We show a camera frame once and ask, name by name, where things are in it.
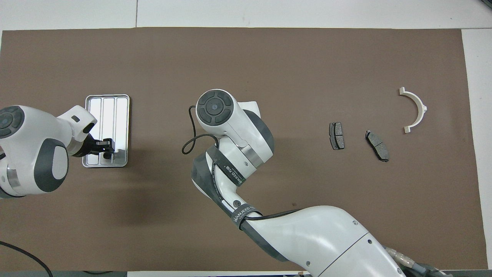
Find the dark grey curved brake pad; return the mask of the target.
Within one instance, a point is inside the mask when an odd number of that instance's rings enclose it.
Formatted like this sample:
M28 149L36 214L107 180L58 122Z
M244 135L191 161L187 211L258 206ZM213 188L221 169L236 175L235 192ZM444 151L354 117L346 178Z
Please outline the dark grey curved brake pad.
M380 161L389 161L389 151L383 140L371 130L367 130L366 140Z

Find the silver metal tray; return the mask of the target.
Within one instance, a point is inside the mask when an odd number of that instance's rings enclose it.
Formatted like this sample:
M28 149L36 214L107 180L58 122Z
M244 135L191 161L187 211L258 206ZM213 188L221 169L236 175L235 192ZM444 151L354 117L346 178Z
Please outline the silver metal tray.
M126 94L91 95L86 97L85 108L97 123L90 131L95 140L111 138L115 152L104 158L103 153L86 155L82 164L86 168L121 168L128 163L130 133L130 97Z

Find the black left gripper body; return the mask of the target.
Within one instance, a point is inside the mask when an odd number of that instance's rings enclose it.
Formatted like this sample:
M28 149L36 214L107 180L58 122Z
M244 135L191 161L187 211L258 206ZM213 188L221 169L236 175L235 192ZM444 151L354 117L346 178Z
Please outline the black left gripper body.
M93 136L89 133L84 139L81 148L71 156L84 157L88 154L98 155L102 152L102 147L98 145L97 142L101 141L94 139Z

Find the dark grey rectangular brake pad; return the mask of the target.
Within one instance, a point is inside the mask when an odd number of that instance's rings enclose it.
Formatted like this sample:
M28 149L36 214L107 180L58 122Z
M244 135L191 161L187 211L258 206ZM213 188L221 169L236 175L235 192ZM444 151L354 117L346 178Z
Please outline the dark grey rectangular brake pad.
M342 125L340 122L330 123L329 135L331 146L334 150L341 150L345 148Z

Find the brown table mat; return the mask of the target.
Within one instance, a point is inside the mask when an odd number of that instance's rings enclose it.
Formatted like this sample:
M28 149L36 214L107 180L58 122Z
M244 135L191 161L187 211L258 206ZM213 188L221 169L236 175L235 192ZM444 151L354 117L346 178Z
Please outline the brown table mat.
M405 87L427 106L422 121ZM192 183L213 139L188 107L209 89L256 101L275 152L238 194L265 214L346 210L382 244L441 269L484 269L486 244L460 30L132 28L2 34L0 108L60 115L131 98L123 168L70 158L54 192L0 200L0 240L51 270L299 270L238 230ZM331 146L330 123L345 148ZM380 161L366 140L389 151Z

